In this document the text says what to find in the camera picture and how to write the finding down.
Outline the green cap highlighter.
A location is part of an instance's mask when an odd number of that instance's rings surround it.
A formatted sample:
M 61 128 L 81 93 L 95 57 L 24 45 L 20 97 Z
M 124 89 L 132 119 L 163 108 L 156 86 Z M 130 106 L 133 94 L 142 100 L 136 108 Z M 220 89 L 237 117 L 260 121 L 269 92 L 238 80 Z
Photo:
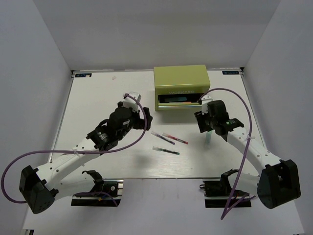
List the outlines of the green cap highlighter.
M 212 132 L 209 131 L 206 133 L 206 136 L 205 136 L 205 146 L 209 146 L 210 143 L 211 143 L 211 136 L 212 136 Z

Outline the chest drawer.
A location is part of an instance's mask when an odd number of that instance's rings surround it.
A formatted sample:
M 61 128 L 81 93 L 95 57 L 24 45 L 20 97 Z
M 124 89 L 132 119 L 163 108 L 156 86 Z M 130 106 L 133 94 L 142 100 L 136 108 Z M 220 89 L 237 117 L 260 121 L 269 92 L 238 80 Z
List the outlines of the chest drawer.
M 156 99 L 155 110 L 163 111 L 163 110 L 184 110 L 184 109 L 196 109 L 200 107 L 200 105 L 184 105 L 181 102 L 176 103 L 164 103 L 164 98 L 166 97 L 187 97 L 187 101 L 198 102 L 199 98 L 202 94 L 162 94 L 159 95 Z

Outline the blue highlighter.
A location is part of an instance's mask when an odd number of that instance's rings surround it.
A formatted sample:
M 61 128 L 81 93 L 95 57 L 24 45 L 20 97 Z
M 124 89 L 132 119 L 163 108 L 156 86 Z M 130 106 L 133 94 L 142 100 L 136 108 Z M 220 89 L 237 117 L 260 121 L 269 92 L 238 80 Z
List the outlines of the blue highlighter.
M 164 98 L 164 103 L 176 103 L 176 102 L 186 102 L 187 97 L 185 96 L 180 96 L 180 97 L 166 97 Z

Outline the green metal drawer chest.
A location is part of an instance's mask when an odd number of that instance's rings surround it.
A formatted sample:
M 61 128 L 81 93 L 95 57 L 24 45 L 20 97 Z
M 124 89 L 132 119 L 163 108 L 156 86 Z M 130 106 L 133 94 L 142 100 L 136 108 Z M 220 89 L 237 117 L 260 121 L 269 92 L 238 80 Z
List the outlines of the green metal drawer chest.
M 162 94 L 204 94 L 210 88 L 205 65 L 154 67 L 155 105 Z

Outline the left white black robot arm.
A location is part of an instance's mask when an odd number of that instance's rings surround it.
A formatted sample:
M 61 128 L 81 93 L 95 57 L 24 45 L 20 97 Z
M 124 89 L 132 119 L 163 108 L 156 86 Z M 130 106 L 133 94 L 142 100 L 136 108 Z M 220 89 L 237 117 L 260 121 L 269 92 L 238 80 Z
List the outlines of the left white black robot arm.
M 75 146 L 72 153 L 62 154 L 51 163 L 37 168 L 25 167 L 21 172 L 19 190 L 34 214 L 47 210 L 54 201 L 77 193 L 90 192 L 99 195 L 103 191 L 103 180 L 95 170 L 84 170 L 78 177 L 70 173 L 85 163 L 113 150 L 132 129 L 149 130 L 153 120 L 148 107 L 143 107 L 145 119 L 135 111 L 136 103 L 120 101 L 108 119 Z

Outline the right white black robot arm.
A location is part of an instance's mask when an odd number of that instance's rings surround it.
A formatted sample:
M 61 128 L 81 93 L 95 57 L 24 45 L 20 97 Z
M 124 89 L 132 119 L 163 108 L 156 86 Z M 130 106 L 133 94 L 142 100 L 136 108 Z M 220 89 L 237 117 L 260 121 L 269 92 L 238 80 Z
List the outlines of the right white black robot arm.
M 236 191 L 257 196 L 269 209 L 301 196 L 298 167 L 292 160 L 284 161 L 251 138 L 244 125 L 236 118 L 230 119 L 223 101 L 203 97 L 201 111 L 195 113 L 200 132 L 215 131 L 240 153 L 257 170 L 258 175 L 239 173 L 231 169 L 218 181 L 205 181 L 200 188 L 207 197 L 233 195 Z

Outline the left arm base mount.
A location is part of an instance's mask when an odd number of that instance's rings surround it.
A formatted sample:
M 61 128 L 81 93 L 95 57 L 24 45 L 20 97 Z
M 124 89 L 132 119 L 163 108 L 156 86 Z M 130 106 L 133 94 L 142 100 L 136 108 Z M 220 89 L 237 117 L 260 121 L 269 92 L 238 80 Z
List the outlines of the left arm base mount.
M 71 206 L 77 207 L 118 207 L 122 199 L 124 180 L 103 179 L 91 192 L 72 196 Z

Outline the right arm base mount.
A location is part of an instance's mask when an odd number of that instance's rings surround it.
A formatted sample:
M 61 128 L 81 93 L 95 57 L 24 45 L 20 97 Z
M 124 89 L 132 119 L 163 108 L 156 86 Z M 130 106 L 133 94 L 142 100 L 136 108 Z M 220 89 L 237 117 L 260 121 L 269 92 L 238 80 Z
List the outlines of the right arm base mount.
M 209 180 L 203 181 L 199 186 L 200 190 L 204 192 L 204 203 L 207 209 L 224 208 L 231 189 L 223 189 L 220 180 Z M 240 190 L 235 190 L 229 206 L 232 206 L 246 193 Z M 236 208 L 251 208 L 250 197 L 245 197 L 245 199 L 235 206 Z

